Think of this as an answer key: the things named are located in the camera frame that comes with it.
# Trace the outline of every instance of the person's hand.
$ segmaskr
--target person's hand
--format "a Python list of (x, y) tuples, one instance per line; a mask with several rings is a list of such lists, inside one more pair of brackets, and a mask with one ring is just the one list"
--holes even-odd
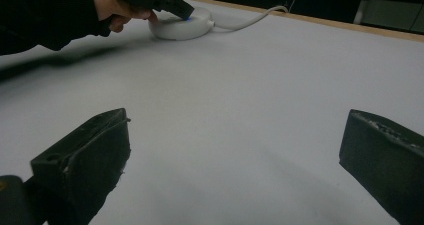
[(121, 32), (132, 18), (148, 19), (152, 22), (157, 20), (152, 10), (136, 8), (121, 0), (94, 0), (94, 5), (99, 21), (112, 16), (109, 29), (116, 33)]

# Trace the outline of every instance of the black cloth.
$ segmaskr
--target black cloth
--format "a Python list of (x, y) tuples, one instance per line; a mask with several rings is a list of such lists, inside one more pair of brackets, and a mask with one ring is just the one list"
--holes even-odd
[(93, 0), (0, 0), (0, 54), (36, 45), (60, 50), (87, 35), (108, 36)]

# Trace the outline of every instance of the person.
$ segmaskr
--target person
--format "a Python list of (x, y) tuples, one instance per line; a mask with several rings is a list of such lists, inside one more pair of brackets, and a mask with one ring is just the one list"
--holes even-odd
[(121, 0), (0, 0), (0, 54), (42, 45), (58, 51), (87, 35), (119, 33), (131, 19), (155, 13)]

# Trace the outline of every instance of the white round device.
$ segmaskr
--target white round device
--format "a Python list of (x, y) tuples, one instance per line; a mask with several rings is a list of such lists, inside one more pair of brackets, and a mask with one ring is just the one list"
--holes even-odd
[(211, 13), (200, 7), (195, 7), (187, 20), (182, 20), (169, 12), (160, 12), (157, 16), (158, 21), (149, 22), (149, 28), (156, 37), (162, 39), (193, 39), (206, 34), (214, 26)]

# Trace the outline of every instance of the white table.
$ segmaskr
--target white table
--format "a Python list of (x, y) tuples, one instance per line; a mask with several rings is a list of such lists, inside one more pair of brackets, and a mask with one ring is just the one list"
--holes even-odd
[[(256, 13), (210, 4), (216, 20)], [(98, 56), (81, 56), (103, 51)], [(424, 134), (424, 43), (270, 16), (238, 32), (153, 38), (132, 21), (0, 83), (0, 174), (125, 107), (132, 153), (93, 225), (397, 224), (339, 164), (350, 109)]]

